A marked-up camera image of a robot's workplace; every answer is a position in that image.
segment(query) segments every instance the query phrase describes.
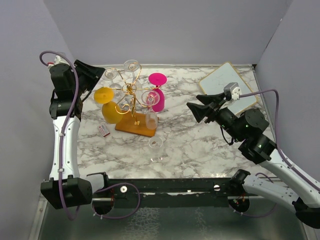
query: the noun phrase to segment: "wooden base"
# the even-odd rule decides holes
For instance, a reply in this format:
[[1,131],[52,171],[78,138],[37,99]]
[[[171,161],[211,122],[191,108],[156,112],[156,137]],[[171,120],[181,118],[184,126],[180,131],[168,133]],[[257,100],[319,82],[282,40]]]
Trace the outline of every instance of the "wooden base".
[[135,115],[137,120],[140,122],[139,125],[135,124],[135,118],[131,116],[130,112],[128,112],[124,114],[122,120],[115,125],[115,130],[150,138],[153,137],[156,134],[157,129],[151,130],[147,128],[146,115],[137,112]]

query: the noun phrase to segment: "white round knob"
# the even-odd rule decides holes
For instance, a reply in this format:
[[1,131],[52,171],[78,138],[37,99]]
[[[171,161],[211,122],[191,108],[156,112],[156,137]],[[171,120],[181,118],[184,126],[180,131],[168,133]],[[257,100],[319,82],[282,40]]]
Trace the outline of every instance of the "white round knob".
[[122,187],[120,188],[120,192],[122,192],[123,194],[126,193],[127,190],[128,190],[128,188],[127,188],[126,186],[122,186]]

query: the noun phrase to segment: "marble countertop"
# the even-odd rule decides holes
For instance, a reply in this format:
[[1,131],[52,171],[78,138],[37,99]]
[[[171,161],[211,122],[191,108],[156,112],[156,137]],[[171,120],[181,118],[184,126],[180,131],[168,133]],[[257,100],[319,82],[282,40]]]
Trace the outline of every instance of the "marble countertop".
[[[236,67],[253,91],[258,91],[252,68]],[[203,94],[198,82],[216,67],[144,67],[140,75],[143,87],[151,87],[148,76],[159,72],[167,76],[161,87],[165,94],[165,109],[158,114],[156,135],[164,141],[161,162],[149,158],[149,137],[115,130],[115,124],[107,124],[110,135],[102,137],[98,125],[105,123],[102,105],[96,103],[93,94],[83,104],[81,126],[78,134],[78,166],[81,175],[106,172],[110,178],[224,178],[232,177],[238,169],[252,174],[268,173],[259,165],[241,155],[241,143],[229,146],[223,139],[218,124],[197,123],[187,102],[197,102],[196,95]],[[121,83],[117,76],[115,83]],[[101,79],[94,90],[111,83]],[[265,107],[258,95],[254,106],[266,116]],[[270,127],[264,132],[273,139]]]

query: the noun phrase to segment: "gray floor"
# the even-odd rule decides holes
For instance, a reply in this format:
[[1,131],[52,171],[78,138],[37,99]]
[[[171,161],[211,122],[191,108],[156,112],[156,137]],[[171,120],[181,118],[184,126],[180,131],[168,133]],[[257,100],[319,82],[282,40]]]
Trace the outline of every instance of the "gray floor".
[[[262,214],[273,203],[251,201],[249,212]],[[113,210],[122,215],[130,209]],[[268,217],[250,218],[230,208],[141,208],[123,220],[100,220],[89,205],[69,221],[63,210],[47,205],[40,240],[304,240],[302,224],[283,207]]]

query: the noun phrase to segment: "white board with wooden edge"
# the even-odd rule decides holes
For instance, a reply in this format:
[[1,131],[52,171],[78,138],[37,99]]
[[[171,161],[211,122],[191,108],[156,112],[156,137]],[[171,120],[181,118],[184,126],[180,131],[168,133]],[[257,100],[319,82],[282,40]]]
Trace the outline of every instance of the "white board with wooden edge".
[[[224,63],[216,70],[209,73],[200,80],[199,85],[205,94],[215,95],[223,93],[224,87],[229,83],[238,83],[242,94],[253,92],[230,62]],[[243,97],[235,101],[228,108],[234,114],[239,114],[245,109],[255,105],[257,101],[256,96]]]

